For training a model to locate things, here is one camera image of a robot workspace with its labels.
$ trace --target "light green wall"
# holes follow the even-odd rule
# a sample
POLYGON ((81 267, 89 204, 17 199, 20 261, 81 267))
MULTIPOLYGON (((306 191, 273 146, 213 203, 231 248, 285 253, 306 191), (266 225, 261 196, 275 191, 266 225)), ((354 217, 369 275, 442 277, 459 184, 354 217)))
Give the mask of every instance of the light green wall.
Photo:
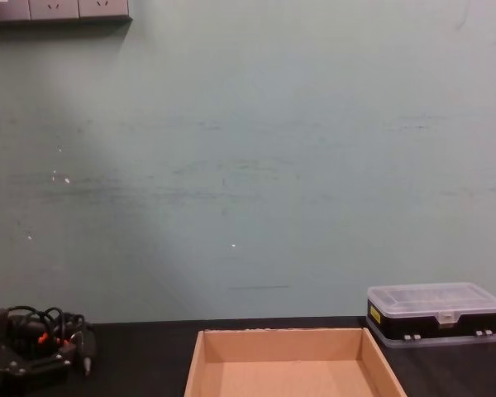
POLYGON ((496 294, 496 0, 131 2, 127 27, 0 30, 0 306, 496 294))

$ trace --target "cardboard tray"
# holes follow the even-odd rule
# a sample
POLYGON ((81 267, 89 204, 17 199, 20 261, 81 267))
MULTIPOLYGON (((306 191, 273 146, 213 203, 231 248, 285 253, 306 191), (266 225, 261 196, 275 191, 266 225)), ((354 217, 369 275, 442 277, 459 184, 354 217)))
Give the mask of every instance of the cardboard tray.
POLYGON ((184 397, 406 397, 369 330, 198 334, 184 397))

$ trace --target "outlet panel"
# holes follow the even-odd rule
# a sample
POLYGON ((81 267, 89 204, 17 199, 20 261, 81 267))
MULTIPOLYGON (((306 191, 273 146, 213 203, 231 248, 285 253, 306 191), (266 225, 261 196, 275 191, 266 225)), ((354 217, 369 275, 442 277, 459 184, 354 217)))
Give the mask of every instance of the outlet panel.
POLYGON ((29 21, 28 0, 0 0, 0 22, 29 21))
POLYGON ((77 0, 29 0, 33 21, 79 19, 77 0))
POLYGON ((128 18, 128 0, 79 0, 81 18, 128 18))

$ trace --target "dark tabletop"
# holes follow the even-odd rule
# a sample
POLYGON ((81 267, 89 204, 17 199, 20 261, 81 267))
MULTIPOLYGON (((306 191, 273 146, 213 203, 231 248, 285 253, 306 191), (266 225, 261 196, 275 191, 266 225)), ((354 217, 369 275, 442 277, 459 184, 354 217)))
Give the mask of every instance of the dark tabletop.
MULTIPOLYGON (((33 397, 184 395, 194 343, 203 329, 357 328, 362 317, 269 318, 97 325, 99 357, 92 375, 33 397)), ((379 344, 408 397, 496 397, 496 343, 388 349, 379 344)))

